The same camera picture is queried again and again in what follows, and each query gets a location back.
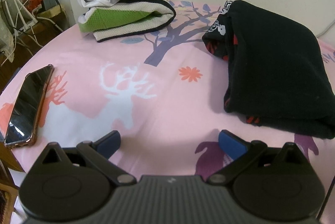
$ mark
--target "power adapter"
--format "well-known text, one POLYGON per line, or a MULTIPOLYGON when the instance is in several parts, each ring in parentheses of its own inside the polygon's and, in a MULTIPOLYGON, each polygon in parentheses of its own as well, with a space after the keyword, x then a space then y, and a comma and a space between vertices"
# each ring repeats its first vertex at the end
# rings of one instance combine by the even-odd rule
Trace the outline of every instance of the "power adapter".
POLYGON ((54 6, 56 6, 57 1, 56 0, 42 0, 41 5, 42 5, 42 11, 47 11, 50 8, 53 8, 54 6))

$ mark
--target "phone screen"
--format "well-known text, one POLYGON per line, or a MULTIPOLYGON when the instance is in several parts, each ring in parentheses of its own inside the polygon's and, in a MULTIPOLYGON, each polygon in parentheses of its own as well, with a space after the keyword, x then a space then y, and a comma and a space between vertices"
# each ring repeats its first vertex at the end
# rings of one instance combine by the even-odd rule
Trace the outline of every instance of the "phone screen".
POLYGON ((52 71, 53 66, 48 65, 26 76, 9 120, 5 145, 25 142, 31 138, 37 110, 43 99, 44 85, 52 71))

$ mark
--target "phone case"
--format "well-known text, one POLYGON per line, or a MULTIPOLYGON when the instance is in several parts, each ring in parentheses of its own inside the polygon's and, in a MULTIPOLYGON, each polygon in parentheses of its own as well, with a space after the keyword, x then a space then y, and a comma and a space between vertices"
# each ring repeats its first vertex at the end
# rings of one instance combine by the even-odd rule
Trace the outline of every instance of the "phone case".
MULTIPOLYGON (((28 146, 32 146, 32 145, 34 145, 36 143, 36 140, 37 140, 37 127, 38 127, 39 119, 40 119, 40 116, 41 116, 41 110, 42 110, 42 106, 43 106, 45 95, 46 95, 46 88, 48 87, 48 85, 50 83, 50 80, 51 80, 51 76, 52 76, 52 74, 53 74, 53 72, 55 70, 55 67, 52 64, 49 64, 46 67, 48 67, 48 66, 51 67, 51 70, 50 70, 50 74, 49 74, 48 78, 46 79, 46 82, 44 83, 44 86, 43 86, 43 92, 42 92, 42 95, 41 95, 41 100, 40 100, 39 106, 37 108, 37 112, 36 112, 36 116, 35 116, 35 120, 34 120, 34 126, 33 126, 33 129, 32 129, 32 132, 31 132, 31 136, 26 141, 17 142, 17 143, 14 143, 14 144, 5 144, 5 146, 8 147, 8 148, 10 148, 10 149, 12 149, 12 148, 20 148, 20 147, 27 146, 27 145, 28 146)), ((30 74, 33 74, 34 72, 27 74, 24 79, 26 80, 26 78, 30 74)))

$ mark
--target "black folded clothing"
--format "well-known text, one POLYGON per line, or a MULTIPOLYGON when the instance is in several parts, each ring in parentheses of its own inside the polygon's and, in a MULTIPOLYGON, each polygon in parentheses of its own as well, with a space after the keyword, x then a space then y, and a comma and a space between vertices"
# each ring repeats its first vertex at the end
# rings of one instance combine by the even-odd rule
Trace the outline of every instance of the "black folded clothing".
POLYGON ((238 0, 203 41, 228 60, 226 112, 245 114, 254 125, 335 137, 335 96, 318 41, 307 27, 238 0))

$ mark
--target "green folded towel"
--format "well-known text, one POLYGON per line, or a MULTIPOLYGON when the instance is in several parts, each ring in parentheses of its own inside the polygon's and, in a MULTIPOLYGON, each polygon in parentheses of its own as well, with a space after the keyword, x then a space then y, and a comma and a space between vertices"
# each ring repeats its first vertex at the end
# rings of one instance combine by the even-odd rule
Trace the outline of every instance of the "green folded towel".
POLYGON ((111 7, 92 7, 79 17, 79 29, 98 42, 164 28, 176 13, 167 0, 120 0, 111 7))

